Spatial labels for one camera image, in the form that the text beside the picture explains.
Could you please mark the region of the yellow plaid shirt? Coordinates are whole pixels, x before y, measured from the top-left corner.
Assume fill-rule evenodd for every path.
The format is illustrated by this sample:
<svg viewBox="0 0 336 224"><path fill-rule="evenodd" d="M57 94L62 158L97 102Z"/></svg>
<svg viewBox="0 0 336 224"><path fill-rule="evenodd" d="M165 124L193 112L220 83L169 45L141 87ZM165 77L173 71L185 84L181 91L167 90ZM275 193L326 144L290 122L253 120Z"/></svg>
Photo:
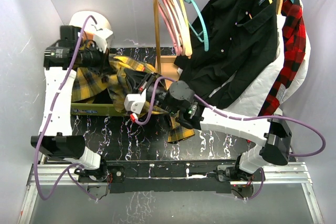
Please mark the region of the yellow plaid shirt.
<svg viewBox="0 0 336 224"><path fill-rule="evenodd" d="M94 103L103 92L108 92L109 101L114 109L127 114L124 101L128 94L137 93L135 90L142 79L154 74L154 79L159 77L155 68L145 62L141 62L128 56L105 54L93 64L81 59L74 64L76 71L74 85L72 87L72 103ZM152 115L163 114L169 122L170 143L185 140L195 135L193 129L181 126L170 112L159 108L154 102L146 101L140 112L140 118L146 116L144 121L138 121L138 125L146 125Z"/></svg>

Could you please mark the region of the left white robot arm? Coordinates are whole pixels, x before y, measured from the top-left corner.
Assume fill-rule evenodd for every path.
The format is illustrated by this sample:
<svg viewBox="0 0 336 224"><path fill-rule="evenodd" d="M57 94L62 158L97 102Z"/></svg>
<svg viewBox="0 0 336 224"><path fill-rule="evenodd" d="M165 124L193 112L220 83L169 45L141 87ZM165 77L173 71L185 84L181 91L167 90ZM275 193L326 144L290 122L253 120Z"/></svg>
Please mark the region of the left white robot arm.
<svg viewBox="0 0 336 224"><path fill-rule="evenodd" d="M77 164L90 170L96 181L108 177L99 154L85 146L85 139L72 134L70 121L71 94L76 77L73 67L99 70L113 32L110 25L89 25L82 33L80 27L63 25L60 39L44 51L46 95L44 117L31 145L49 158Z"/></svg>

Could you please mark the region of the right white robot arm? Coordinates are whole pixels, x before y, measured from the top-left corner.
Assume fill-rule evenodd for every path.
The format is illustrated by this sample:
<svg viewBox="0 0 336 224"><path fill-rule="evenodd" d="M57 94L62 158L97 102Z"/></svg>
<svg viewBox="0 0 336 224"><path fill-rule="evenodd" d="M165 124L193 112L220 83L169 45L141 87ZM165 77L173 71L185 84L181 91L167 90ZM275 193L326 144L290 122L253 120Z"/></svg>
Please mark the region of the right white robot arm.
<svg viewBox="0 0 336 224"><path fill-rule="evenodd" d="M124 107L137 120L149 102L163 110L176 122L190 130L209 130L231 134L255 143L254 148L242 153L235 165L219 170L229 179L247 180L256 170L268 164L288 164L291 131L282 119L260 119L226 114L203 103L184 81L174 81L168 88L156 73L125 70L125 80L131 92Z"/></svg>

